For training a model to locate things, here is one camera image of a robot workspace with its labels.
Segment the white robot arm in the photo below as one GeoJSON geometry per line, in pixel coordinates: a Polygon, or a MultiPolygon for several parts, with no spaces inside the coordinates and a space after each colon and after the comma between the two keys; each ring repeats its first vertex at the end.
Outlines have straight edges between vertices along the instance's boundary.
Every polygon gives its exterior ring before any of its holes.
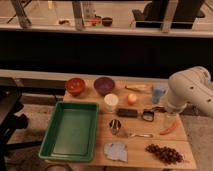
{"type": "Polygon", "coordinates": [[[191,103],[207,116],[213,117],[213,88],[210,72],[201,66],[192,67],[172,74],[162,104],[167,113],[164,126],[169,128],[176,116],[191,103]]]}

